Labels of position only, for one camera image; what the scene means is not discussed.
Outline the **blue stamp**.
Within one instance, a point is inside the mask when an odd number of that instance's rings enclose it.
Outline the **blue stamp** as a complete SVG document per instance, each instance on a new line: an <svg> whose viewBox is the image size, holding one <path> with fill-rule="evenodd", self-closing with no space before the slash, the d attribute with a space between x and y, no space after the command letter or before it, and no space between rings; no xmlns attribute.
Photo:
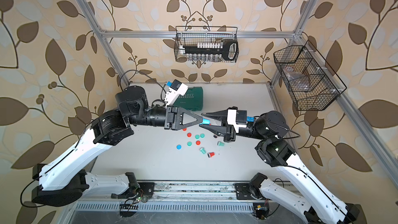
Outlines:
<svg viewBox="0 0 398 224"><path fill-rule="evenodd" d="M202 124L210 124L210 120L203 118Z"/></svg>

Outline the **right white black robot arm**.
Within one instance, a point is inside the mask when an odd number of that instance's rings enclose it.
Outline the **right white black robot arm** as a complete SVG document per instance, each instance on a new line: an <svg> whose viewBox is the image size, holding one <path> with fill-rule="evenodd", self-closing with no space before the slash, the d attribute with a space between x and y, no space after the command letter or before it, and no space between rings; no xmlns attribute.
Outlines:
<svg viewBox="0 0 398 224"><path fill-rule="evenodd" d="M358 219L360 209L354 204L343 202L329 191L284 139L290 129L280 112L270 111L249 117L247 111L230 107L223 111L203 113L202 116L221 122L220 125L203 122L200 127L223 137L226 143L234 142L238 136L259 140L255 148L257 155L299 191L295 194L257 173L249 183L253 198L273 200L306 224L353 224Z"/></svg>

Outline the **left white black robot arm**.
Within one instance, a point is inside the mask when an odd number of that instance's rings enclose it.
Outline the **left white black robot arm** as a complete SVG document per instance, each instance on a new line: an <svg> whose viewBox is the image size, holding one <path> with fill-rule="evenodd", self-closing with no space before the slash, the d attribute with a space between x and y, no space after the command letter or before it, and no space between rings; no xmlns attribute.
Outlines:
<svg viewBox="0 0 398 224"><path fill-rule="evenodd" d="M132 136L132 126L163 127L182 130L190 126L208 124L182 107L149 106L145 89L129 86L116 94L118 108L96 118L80 139L49 164L33 168L33 180L38 186L32 190L32 202L37 206L66 206L82 196L110 195L113 199L134 199L143 192L134 173L117 176L97 176L85 171L91 161L103 152Z"/></svg>

